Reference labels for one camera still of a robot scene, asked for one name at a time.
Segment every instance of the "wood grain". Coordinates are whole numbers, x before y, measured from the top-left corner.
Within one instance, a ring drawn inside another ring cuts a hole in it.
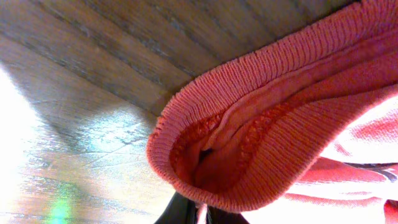
[[[154,223],[156,116],[189,81],[352,0],[0,1],[0,223]]]
[[[0,212],[48,219],[63,197],[76,222],[154,222],[173,193],[144,155],[155,117],[4,36],[0,52],[7,52],[0,54],[2,81],[12,80],[2,100],[16,95],[2,111],[10,119],[1,127],[10,137],[3,144],[15,145],[16,136],[23,140],[7,157],[16,162],[7,174],[13,180],[9,200],[16,201]],[[73,192],[60,195],[63,187]]]
[[[87,0],[86,3],[188,73],[199,75],[221,62],[214,53],[180,32],[178,25],[165,19],[159,9],[144,1]]]
[[[166,89],[98,47],[87,35],[30,1],[5,1],[0,21],[3,35],[150,112],[159,114],[171,97]]]

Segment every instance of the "orange-pink knit texture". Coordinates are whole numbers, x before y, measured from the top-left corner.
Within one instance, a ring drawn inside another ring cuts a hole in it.
[[[358,206],[398,200],[388,193],[398,181],[343,163],[398,162],[397,83],[398,1],[357,2],[192,81],[163,110],[147,158],[182,195],[229,212],[286,193]]]

